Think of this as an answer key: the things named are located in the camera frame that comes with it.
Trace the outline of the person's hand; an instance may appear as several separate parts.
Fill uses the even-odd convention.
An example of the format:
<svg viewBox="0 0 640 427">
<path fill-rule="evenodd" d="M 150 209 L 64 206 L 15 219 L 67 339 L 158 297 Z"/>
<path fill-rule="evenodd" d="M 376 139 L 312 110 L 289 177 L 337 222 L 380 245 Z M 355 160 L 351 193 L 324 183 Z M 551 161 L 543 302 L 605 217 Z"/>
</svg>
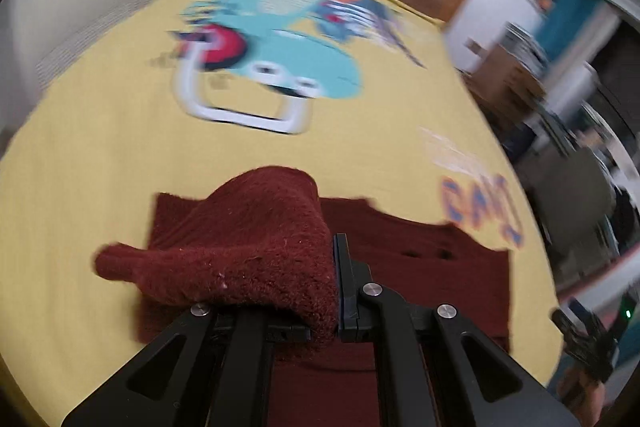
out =
<svg viewBox="0 0 640 427">
<path fill-rule="evenodd" d="M 604 406 L 604 384 L 591 378 L 580 367 L 573 366 L 564 373 L 556 392 L 582 427 L 597 425 Z"/>
</svg>

